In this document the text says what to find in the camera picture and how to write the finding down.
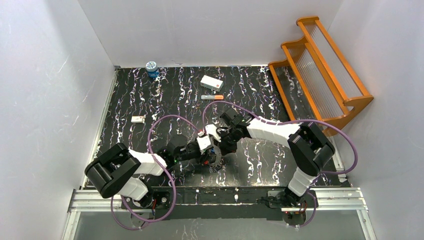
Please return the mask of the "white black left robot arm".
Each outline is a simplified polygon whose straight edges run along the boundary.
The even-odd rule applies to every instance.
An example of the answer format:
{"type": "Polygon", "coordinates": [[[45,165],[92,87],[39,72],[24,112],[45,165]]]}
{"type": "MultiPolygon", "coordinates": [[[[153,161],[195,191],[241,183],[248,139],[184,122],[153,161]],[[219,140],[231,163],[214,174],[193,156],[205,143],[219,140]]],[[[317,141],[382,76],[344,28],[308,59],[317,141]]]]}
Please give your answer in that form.
{"type": "Polygon", "coordinates": [[[149,188],[135,175],[160,176],[177,162],[192,159],[210,164],[220,141],[220,137],[211,134],[201,133],[193,141],[177,134],[157,153],[138,152],[117,143],[92,161],[84,174],[104,199],[122,195],[140,201],[149,188]]]}

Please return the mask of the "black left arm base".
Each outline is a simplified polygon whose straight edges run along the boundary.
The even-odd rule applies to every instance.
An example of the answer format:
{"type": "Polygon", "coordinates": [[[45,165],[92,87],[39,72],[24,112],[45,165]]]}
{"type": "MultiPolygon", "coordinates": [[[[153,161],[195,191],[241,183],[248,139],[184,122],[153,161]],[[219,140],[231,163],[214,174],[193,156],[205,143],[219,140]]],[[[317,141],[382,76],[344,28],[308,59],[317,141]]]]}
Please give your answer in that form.
{"type": "Polygon", "coordinates": [[[138,209],[168,210],[173,200],[171,187],[148,186],[148,192],[140,200],[132,200],[138,209]]]}

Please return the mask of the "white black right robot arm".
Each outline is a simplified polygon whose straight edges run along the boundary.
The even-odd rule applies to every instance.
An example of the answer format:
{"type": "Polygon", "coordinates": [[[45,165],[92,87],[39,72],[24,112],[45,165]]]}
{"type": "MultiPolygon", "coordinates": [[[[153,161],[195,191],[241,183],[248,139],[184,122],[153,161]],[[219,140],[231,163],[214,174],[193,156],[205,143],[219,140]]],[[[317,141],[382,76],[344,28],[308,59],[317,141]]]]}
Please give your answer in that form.
{"type": "Polygon", "coordinates": [[[223,155],[235,152],[244,138],[271,141],[289,148],[296,171],[284,190],[282,198],[286,201],[300,201],[335,153],[333,144],[311,121],[277,122],[250,114],[243,116],[232,108],[220,118],[226,124],[224,127],[209,124],[206,131],[214,137],[223,155]]]}

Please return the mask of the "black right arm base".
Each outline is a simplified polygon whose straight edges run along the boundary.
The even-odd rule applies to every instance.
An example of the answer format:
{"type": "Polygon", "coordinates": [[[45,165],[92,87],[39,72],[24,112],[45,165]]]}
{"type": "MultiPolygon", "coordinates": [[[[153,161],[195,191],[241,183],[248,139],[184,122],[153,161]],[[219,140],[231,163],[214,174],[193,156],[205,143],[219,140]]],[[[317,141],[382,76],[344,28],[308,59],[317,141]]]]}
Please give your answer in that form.
{"type": "Polygon", "coordinates": [[[256,202],[265,204],[270,209],[287,209],[282,211],[283,221],[293,228],[307,226],[314,219],[319,206],[314,191],[306,191],[302,196],[297,196],[283,190],[270,190],[256,202]]]}

